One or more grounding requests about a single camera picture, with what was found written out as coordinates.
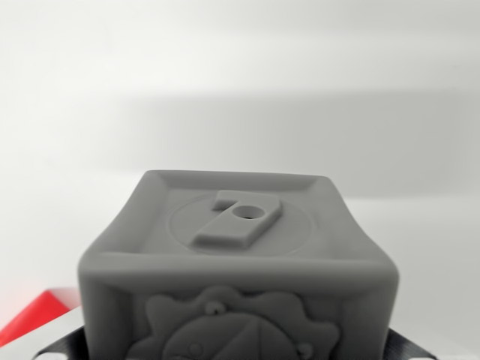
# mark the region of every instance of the circular recess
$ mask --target circular recess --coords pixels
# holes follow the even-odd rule
[[[250,205],[241,205],[241,206],[236,206],[232,213],[235,216],[238,216],[239,218],[242,219],[258,219],[261,218],[263,215],[265,215],[265,212],[261,208],[257,208],[256,206],[250,206]]]
[[[167,222],[167,231],[172,238],[181,243],[185,248],[189,248],[196,253],[229,254],[240,257],[271,257],[288,254],[300,248],[308,241],[314,230],[311,217],[303,209],[282,199],[282,215],[249,248],[239,251],[235,248],[225,247],[221,249],[215,247],[192,247],[191,242],[198,231],[220,214],[219,211],[212,210],[213,202],[213,196],[199,196],[189,199],[187,202],[183,202],[177,208],[174,208],[169,214]],[[237,209],[242,207],[255,208],[253,211],[244,210],[245,212],[237,210],[241,212],[240,215],[244,215],[247,218],[258,216],[257,210],[263,211],[256,206],[246,205],[237,206]],[[152,236],[151,247],[148,249],[149,252],[161,253],[166,251],[164,247],[171,248],[172,245],[169,245],[168,241],[158,241],[162,236],[164,235]]]

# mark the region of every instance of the cube top face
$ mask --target cube top face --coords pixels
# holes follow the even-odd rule
[[[319,289],[345,295],[396,272],[332,182],[309,175],[149,171],[84,262],[99,255],[105,259],[92,271],[108,281],[116,273],[114,285],[128,291],[149,290],[147,280],[119,280],[132,278],[129,272],[174,278],[192,271],[211,284],[228,277],[237,287],[268,275],[314,290],[304,279],[315,278]],[[209,285],[204,281],[196,284]],[[261,282],[246,287],[257,291]]]

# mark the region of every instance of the small hole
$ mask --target small hole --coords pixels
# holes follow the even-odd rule
[[[256,206],[237,206],[233,209],[233,214],[242,219],[258,219],[261,218],[265,212]]]

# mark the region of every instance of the white backdrop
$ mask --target white backdrop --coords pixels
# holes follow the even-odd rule
[[[0,326],[145,170],[329,176],[392,327],[480,354],[480,3],[0,1]]]

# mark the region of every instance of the gray plastic block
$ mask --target gray plastic block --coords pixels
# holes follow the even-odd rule
[[[94,360],[379,360],[398,271],[328,178],[149,171],[79,283]]]

